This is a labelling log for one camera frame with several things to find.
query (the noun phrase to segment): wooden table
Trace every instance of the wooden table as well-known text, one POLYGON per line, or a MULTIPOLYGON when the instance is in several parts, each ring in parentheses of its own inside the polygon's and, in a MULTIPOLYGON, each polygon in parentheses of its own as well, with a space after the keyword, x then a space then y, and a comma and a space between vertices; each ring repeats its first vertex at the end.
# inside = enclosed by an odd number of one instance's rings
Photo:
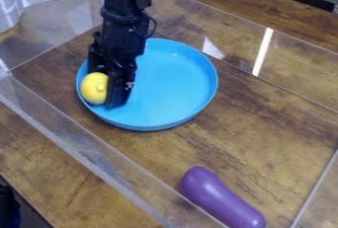
MULTIPOLYGON (((197 1, 338 48, 336 17, 319 10, 288 0, 197 1)), ((336 113, 212 59, 219 90, 201 114, 171 130, 121 130, 75 95, 89 42, 85 33, 16 67, 14 78, 176 190, 184 171, 205 166, 260 209, 268 226, 287 227, 336 149, 336 113)), ((0 110, 1 174, 56 227, 160 226, 4 105, 0 110)))

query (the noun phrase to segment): yellow ball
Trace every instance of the yellow ball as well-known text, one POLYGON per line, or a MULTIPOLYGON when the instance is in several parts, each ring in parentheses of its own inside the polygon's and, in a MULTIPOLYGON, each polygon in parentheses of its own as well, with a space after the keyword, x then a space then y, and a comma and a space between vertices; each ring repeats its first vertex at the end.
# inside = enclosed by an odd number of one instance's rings
POLYGON ((101 105, 107 98, 108 76, 95 72, 88 74, 80 83, 80 94, 92 105, 101 105))

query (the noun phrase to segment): blue plate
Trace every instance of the blue plate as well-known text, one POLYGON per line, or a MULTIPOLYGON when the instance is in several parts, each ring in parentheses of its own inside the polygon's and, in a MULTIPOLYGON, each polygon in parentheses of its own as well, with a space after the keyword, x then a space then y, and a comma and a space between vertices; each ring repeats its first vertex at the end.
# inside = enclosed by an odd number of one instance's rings
POLYGON ((76 91, 89 110, 112 125, 140 131, 172 128, 204 109, 214 98, 218 76, 208 58, 192 47, 167 39, 147 40, 137 57, 135 88, 128 103, 116 109, 91 105, 79 93, 87 61, 76 76, 76 91))

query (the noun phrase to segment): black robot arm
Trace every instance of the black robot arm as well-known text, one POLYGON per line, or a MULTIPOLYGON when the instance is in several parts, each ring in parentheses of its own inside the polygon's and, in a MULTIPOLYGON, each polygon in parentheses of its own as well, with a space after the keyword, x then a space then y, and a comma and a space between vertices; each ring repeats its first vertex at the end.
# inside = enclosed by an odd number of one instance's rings
POLYGON ((152 0, 104 0, 103 28, 93 33, 88 49, 88 73, 108 75, 107 108, 124 105, 132 92, 136 57, 144 53, 147 38, 156 30, 156 21, 145 11, 151 5, 152 0))

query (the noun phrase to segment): purple eggplant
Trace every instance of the purple eggplant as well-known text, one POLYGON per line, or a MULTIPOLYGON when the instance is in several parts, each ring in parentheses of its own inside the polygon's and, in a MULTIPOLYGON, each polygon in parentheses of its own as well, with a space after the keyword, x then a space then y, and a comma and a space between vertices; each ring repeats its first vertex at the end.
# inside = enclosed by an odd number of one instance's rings
POLYGON ((263 214, 203 167, 192 167, 180 182, 184 196, 231 228, 264 228, 263 214))

